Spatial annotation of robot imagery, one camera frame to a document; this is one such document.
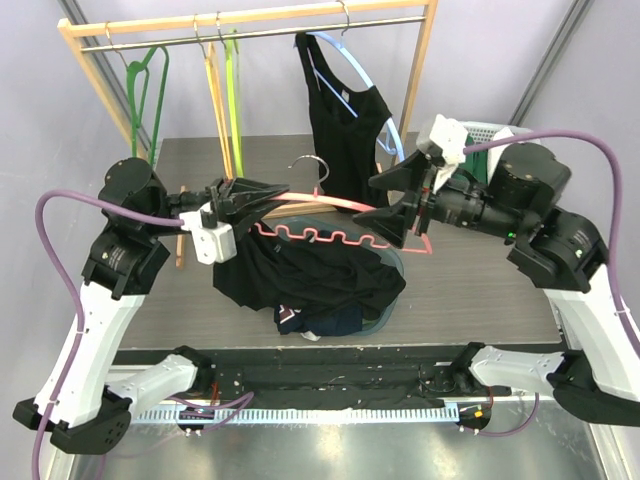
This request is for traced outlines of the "neon yellow hanger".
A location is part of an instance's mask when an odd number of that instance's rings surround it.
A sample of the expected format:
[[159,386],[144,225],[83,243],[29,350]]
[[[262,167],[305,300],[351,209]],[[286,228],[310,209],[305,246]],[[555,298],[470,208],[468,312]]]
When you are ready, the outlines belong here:
[[231,123],[231,145],[237,177],[244,176],[243,145],[241,131],[240,64],[237,39],[225,41],[225,71],[227,102]]

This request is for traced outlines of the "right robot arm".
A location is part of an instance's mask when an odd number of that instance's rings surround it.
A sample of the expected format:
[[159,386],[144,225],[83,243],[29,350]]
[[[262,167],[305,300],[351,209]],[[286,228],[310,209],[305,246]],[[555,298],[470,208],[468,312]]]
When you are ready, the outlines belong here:
[[636,332],[609,283],[612,249],[590,220],[558,206],[570,169],[535,143],[509,145],[484,184],[460,171],[438,183],[443,164],[441,150],[429,146],[376,175],[374,185],[401,198],[355,215],[354,222],[398,248],[433,222],[500,238],[508,260],[544,292],[574,339],[570,349],[544,354],[472,342],[435,376],[436,390],[525,390],[552,397],[592,424],[637,426]]

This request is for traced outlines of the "black dress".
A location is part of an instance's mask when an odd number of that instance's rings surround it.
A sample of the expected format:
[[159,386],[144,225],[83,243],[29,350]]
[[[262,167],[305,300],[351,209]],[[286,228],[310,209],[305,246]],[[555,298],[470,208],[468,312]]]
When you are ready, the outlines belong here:
[[356,305],[366,320],[375,320],[406,281],[366,248],[287,241],[253,230],[234,258],[213,267],[213,286],[254,311],[283,305],[320,319]]

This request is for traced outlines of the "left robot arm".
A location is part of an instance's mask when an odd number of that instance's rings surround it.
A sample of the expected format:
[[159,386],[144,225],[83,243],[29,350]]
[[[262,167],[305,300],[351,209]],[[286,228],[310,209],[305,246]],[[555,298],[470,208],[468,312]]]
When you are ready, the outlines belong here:
[[212,362],[187,346],[127,380],[110,382],[107,373],[169,258],[163,238],[187,234],[201,264],[224,263],[250,228],[283,204],[286,190],[239,178],[171,194],[146,160],[116,162],[92,199],[107,222],[89,250],[82,284],[70,287],[72,327],[46,384],[16,404],[15,420],[67,454],[103,455],[136,417],[163,400],[181,393],[205,397]]

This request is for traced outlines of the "navy tank top maroon trim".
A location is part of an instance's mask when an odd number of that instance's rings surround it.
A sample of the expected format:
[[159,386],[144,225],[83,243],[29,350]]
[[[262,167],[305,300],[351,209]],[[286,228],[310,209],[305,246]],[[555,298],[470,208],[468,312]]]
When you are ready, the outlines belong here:
[[347,306],[319,318],[312,318],[301,309],[279,305],[274,309],[273,320],[281,335],[300,333],[341,337],[358,333],[363,328],[363,312],[358,305]]

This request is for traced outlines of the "yellow plastic hanger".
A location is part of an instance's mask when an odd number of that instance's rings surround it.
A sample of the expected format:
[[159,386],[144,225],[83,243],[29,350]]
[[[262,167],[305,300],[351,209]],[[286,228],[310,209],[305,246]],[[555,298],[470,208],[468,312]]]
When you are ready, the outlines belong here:
[[207,73],[207,82],[209,92],[214,108],[216,126],[218,131],[219,144],[222,154],[222,164],[224,174],[227,179],[233,177],[233,166],[231,158],[231,147],[229,142],[229,133],[226,123],[226,113],[222,98],[222,85],[220,79],[220,70],[216,48],[213,42],[208,44],[205,53],[205,68]]

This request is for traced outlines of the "black white striped tank top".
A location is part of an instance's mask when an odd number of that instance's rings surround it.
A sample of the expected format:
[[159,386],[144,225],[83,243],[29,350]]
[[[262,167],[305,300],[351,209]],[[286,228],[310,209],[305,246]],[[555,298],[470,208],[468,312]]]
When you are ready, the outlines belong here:
[[314,334],[311,331],[301,332],[300,335],[304,339],[312,341],[312,342],[317,342],[317,341],[319,341],[321,339],[321,336],[318,336],[318,335]]

